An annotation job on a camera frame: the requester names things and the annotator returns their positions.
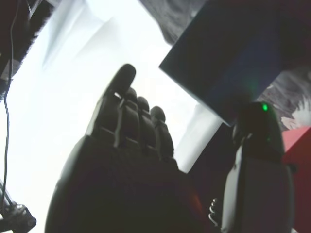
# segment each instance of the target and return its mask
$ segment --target thin wire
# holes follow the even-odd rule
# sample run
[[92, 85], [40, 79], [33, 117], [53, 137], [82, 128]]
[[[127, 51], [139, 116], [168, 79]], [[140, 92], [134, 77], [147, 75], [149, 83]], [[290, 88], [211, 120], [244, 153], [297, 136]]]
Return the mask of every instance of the thin wire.
[[9, 64], [9, 78], [8, 78], [8, 86], [7, 91], [4, 95], [4, 106], [6, 111], [6, 119], [7, 119], [7, 129], [6, 129], [6, 141], [5, 141], [5, 152], [4, 152], [4, 179], [3, 179], [3, 189], [2, 189], [2, 197], [1, 197], [1, 206], [0, 210], [1, 213], [3, 212], [3, 206], [4, 206], [4, 196], [5, 196], [5, 188], [6, 188], [6, 178], [8, 173], [8, 148], [9, 148], [9, 136], [10, 136], [10, 117], [9, 117], [9, 110], [8, 110], [8, 104], [7, 104], [7, 96], [8, 92], [11, 86], [11, 80], [12, 80], [12, 73], [13, 73], [13, 56], [14, 56], [14, 50], [13, 50], [13, 36], [12, 31], [13, 27], [17, 18], [18, 9], [19, 9], [20, 0], [17, 0], [17, 6], [16, 6], [16, 12], [11, 24], [10, 28], [10, 42], [11, 42], [11, 57], [10, 57], [10, 64]]

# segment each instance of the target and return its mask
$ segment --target cord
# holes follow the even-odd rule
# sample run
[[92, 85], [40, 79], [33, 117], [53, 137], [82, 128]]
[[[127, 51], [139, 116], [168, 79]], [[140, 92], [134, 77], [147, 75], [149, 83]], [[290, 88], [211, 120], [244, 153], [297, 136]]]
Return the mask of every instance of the cord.
[[12, 73], [13, 73], [13, 56], [14, 56], [14, 48], [13, 48], [13, 36], [12, 31], [13, 27], [17, 18], [18, 9], [19, 9], [20, 0], [17, 0], [17, 6], [16, 6], [16, 12], [11, 24], [10, 28], [10, 42], [11, 42], [11, 57], [10, 57], [10, 64], [9, 64], [9, 78], [8, 78], [8, 86], [7, 91], [4, 95], [4, 107], [6, 112], [6, 119], [7, 119], [7, 129], [6, 129], [6, 141], [5, 141], [5, 152], [4, 152], [4, 179], [3, 179], [3, 189], [2, 189], [2, 197], [1, 197], [1, 206], [0, 210], [1, 213], [3, 212], [3, 206], [4, 206], [4, 196], [5, 196], [5, 188], [6, 188], [6, 179], [7, 179], [7, 173], [8, 173], [8, 148], [9, 148], [9, 136], [10, 136], [10, 116], [9, 116], [9, 110], [8, 110], [8, 104], [7, 104], [7, 96], [8, 92], [11, 86], [11, 80], [12, 80]]

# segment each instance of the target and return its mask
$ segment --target white surface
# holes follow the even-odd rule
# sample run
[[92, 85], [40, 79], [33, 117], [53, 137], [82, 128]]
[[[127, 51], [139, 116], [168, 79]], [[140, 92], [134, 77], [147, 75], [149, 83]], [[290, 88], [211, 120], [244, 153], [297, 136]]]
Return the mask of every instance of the white surface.
[[[103, 21], [85, 1], [64, 0], [14, 77], [8, 96], [7, 187], [14, 200], [26, 204], [37, 218], [33, 233], [44, 232], [63, 164], [85, 133], [98, 98], [124, 63], [137, 69], [133, 87], [138, 95], [166, 113], [181, 170], [189, 171], [220, 125], [204, 108], [195, 111], [197, 102], [158, 69], [170, 46], [156, 22], [135, 0], [124, 7], [127, 11], [112, 12], [114, 17]], [[0, 107], [0, 151], [4, 151], [3, 103]]]

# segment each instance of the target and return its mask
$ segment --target green light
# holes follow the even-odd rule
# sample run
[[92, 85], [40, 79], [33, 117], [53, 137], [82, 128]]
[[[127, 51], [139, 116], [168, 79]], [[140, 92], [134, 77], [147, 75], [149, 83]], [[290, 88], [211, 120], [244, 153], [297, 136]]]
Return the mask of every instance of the green light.
[[268, 111], [268, 105], [266, 103], [264, 103], [262, 105], [262, 109], [267, 112]]

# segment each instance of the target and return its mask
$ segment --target red object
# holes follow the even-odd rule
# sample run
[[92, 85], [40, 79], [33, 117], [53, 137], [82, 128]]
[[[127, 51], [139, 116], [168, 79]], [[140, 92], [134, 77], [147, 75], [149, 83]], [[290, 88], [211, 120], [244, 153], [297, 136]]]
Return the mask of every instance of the red object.
[[285, 156], [283, 162], [295, 164], [295, 223], [298, 232], [310, 232], [311, 212], [311, 128], [283, 132]]

